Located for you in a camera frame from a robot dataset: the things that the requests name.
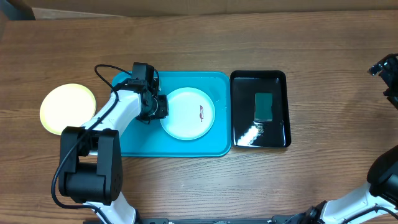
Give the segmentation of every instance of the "round plate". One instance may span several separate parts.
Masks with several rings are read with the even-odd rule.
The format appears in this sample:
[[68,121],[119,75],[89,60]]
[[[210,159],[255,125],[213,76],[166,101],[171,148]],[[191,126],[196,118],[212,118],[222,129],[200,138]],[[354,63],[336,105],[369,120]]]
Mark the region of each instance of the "round plate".
[[52,90],[40,107],[40,120],[44,128],[61,134],[67,126],[80,127],[95,114],[93,93],[79,84],[66,84]]
[[216,111],[210,97],[196,88],[179,88],[167,95],[169,115],[160,120],[165,131],[181,140],[194,140],[213,125]]

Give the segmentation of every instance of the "black tray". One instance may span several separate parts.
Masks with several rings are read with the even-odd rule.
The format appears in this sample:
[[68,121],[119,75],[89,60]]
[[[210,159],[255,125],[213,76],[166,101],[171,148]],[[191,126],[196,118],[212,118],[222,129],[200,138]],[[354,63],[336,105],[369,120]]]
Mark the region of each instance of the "black tray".
[[287,147],[292,142],[283,72],[233,72],[231,104],[235,146]]

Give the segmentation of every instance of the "green sponge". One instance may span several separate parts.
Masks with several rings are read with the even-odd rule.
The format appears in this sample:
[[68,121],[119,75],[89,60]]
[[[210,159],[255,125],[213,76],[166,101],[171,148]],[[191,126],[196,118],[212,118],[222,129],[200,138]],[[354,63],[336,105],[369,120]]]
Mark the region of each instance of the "green sponge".
[[272,94],[256,93],[255,97],[255,121],[272,121]]

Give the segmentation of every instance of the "teal tray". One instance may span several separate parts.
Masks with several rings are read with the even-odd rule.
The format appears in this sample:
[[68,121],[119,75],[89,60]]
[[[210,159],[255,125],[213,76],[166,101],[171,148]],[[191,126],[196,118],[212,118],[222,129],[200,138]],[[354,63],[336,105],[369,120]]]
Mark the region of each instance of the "teal tray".
[[[112,85],[129,76],[119,73]],[[213,101],[216,117],[202,137],[184,141],[167,134],[159,120],[144,124],[132,120],[120,138],[122,156],[134,157],[218,157],[231,149],[231,94],[229,78],[221,72],[159,72],[159,94],[192,87],[204,91]]]

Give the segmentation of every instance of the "wood grain tabletop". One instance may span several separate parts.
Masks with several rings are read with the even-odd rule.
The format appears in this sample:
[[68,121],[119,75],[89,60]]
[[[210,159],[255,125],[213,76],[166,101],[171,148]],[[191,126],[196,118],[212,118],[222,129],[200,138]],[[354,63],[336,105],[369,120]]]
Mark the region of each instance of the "wood grain tabletop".
[[[367,74],[398,52],[397,21],[398,11],[357,11],[8,22],[0,42],[0,223],[95,218],[52,202],[60,137],[42,127],[39,109],[66,83],[87,86],[100,109],[110,90],[93,71],[99,63],[287,76],[289,148],[124,158],[123,192],[143,217],[292,215],[342,197],[398,144],[398,111],[382,95],[387,86]],[[100,72],[108,80],[117,74]],[[385,215],[370,223],[392,222]]]

